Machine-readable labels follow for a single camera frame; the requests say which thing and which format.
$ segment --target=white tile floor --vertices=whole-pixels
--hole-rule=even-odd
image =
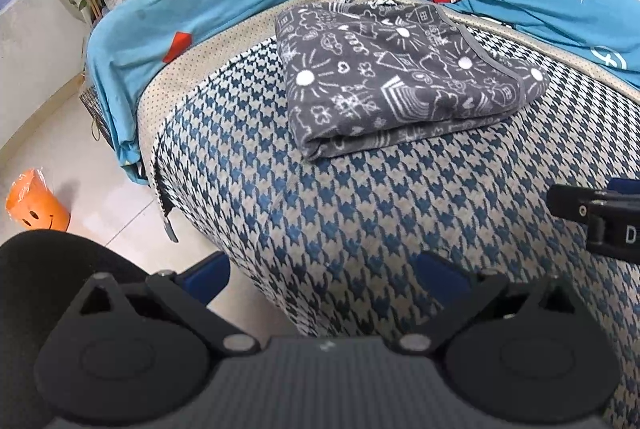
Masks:
[[[69,232],[106,245],[147,272],[182,271],[216,248],[174,210],[170,219],[180,243],[172,243],[148,187],[129,181],[104,140],[91,134],[92,119],[77,98],[60,107],[20,151],[0,168],[0,200],[24,170],[42,168],[47,185],[71,211]],[[22,230],[0,214],[0,243]],[[209,305],[215,313],[262,343],[296,329],[232,265],[225,290]]]

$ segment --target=gray fleece blanket with doodles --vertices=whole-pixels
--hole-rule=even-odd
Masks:
[[[430,3],[312,3],[276,19],[289,128],[305,158],[492,125],[541,96],[540,66],[492,57]]]

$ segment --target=blue and white houndstooth fabric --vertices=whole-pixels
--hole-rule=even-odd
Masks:
[[[310,335],[397,336],[440,305],[415,255],[433,250],[513,281],[563,274],[611,336],[624,371],[606,419],[639,426],[640,269],[584,250],[582,227],[549,215],[549,185],[640,177],[640,107],[513,41],[491,52],[542,65],[546,94],[470,130],[303,162],[287,127],[274,40],[185,97],[156,141],[165,210],[178,206]]]

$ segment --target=orange plastic bag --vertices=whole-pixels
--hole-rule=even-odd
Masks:
[[[11,186],[6,211],[26,229],[66,232],[71,215],[47,189],[42,172],[29,169]]]

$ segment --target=white wall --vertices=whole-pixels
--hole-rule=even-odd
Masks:
[[[87,32],[58,0],[14,0],[0,11],[0,147],[81,72]]]

